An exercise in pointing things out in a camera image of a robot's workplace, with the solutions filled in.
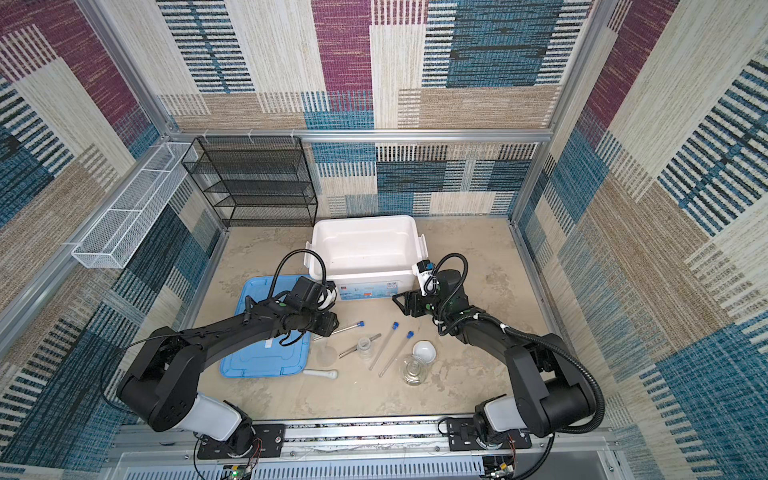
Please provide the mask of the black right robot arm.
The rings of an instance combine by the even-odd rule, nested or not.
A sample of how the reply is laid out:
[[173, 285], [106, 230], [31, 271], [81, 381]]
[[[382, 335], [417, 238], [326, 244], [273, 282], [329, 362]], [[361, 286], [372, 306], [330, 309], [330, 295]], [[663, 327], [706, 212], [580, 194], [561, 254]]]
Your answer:
[[427, 292], [411, 290], [392, 300], [406, 316], [430, 315], [439, 335], [450, 335], [502, 362], [516, 410], [531, 433], [585, 434], [598, 428], [606, 413], [605, 397], [561, 337], [522, 332], [472, 305], [464, 280], [459, 271], [448, 269], [430, 277]]

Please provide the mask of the test tube with blue cap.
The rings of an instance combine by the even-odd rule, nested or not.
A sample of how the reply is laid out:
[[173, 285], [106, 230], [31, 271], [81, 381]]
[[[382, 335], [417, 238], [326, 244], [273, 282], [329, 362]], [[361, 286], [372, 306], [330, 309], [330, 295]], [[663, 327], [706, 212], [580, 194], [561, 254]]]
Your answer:
[[365, 326], [365, 322], [364, 321], [359, 321], [357, 323], [354, 323], [354, 324], [351, 324], [351, 325], [348, 325], [348, 326], [345, 326], [345, 327], [337, 328], [327, 337], [326, 336], [320, 336], [320, 335], [313, 334], [311, 341], [312, 342], [325, 341], [325, 340], [328, 340], [331, 336], [338, 335], [338, 334], [341, 334], [341, 333], [345, 333], [345, 332], [348, 332], [348, 331], [351, 331], [351, 330], [354, 330], [354, 329], [357, 329], [357, 328], [362, 328], [364, 326]]

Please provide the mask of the blue-capped test tube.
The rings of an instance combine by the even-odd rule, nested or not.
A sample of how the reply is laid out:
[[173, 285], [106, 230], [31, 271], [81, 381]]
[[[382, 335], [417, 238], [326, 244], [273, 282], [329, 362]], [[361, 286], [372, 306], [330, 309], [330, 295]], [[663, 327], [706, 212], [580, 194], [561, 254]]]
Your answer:
[[391, 341], [392, 337], [394, 336], [394, 333], [395, 333], [395, 331], [396, 331], [398, 328], [399, 328], [399, 323], [398, 323], [398, 322], [393, 322], [393, 324], [392, 324], [391, 328], [390, 328], [390, 329], [387, 331], [387, 334], [386, 334], [386, 336], [384, 337], [384, 340], [383, 340], [383, 341], [382, 341], [382, 343], [380, 344], [380, 346], [379, 346], [379, 350], [378, 350], [378, 352], [376, 353], [376, 355], [375, 355], [375, 357], [374, 357], [373, 361], [372, 361], [372, 362], [371, 362], [371, 364], [369, 365], [369, 368], [368, 368], [368, 370], [369, 370], [369, 371], [373, 371], [374, 367], [375, 367], [375, 366], [376, 366], [376, 364], [378, 363], [379, 359], [381, 358], [382, 354], [384, 353], [384, 350], [386, 349], [387, 345], [388, 345], [388, 344], [389, 344], [389, 342]]
[[382, 370], [379, 372], [378, 377], [382, 378], [386, 372], [390, 369], [390, 367], [394, 364], [394, 362], [398, 359], [399, 355], [402, 353], [402, 351], [406, 348], [406, 346], [409, 344], [410, 340], [414, 336], [414, 331], [408, 331], [406, 334], [406, 337], [403, 338], [403, 340], [400, 342], [400, 344], [396, 347], [393, 354], [385, 364], [385, 366], [382, 368]]

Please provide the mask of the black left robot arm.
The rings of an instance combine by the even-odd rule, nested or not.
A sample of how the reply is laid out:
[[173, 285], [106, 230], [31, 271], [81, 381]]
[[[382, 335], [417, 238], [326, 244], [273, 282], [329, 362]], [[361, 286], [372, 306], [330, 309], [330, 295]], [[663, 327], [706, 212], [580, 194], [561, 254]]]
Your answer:
[[153, 332], [116, 388], [117, 398], [153, 430], [166, 431], [190, 414], [202, 372], [222, 358], [292, 331], [328, 337], [338, 327], [331, 309], [248, 297], [238, 315], [200, 328]]

